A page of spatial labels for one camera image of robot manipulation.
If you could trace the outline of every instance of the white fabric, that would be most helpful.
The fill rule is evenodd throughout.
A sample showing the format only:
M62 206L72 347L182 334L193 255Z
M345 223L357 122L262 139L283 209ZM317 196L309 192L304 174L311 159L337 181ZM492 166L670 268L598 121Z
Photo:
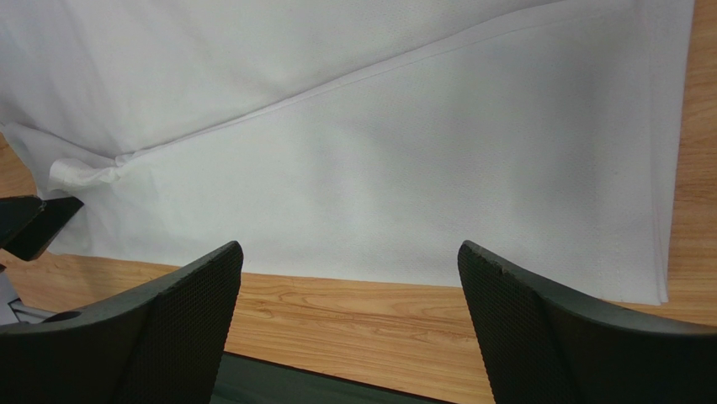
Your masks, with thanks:
M246 3L12 3L3 131L86 204L51 251L458 285L471 239L666 300L692 0Z

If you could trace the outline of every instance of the light brown wood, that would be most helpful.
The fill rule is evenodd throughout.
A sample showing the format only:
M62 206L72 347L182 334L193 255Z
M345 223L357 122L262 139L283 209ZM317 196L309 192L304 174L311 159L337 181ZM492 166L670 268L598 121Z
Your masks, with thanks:
M717 326L717 0L697 0L682 117L670 250L671 301L626 305ZM0 196L32 194L0 141ZM171 267L44 255L0 263L24 302L64 311L145 283ZM244 274L226 349L459 403L492 402L456 288Z

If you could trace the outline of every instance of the wooden surface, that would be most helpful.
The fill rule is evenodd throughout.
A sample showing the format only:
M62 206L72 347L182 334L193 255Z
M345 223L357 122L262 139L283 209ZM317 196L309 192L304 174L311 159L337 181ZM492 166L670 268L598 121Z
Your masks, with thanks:
M717 325L717 0L697 0L688 61L670 250L670 303L627 305ZM32 194L0 141L0 196ZM64 311L172 268L49 254L0 263L24 302ZM226 349L459 403L492 402L456 288L245 274Z

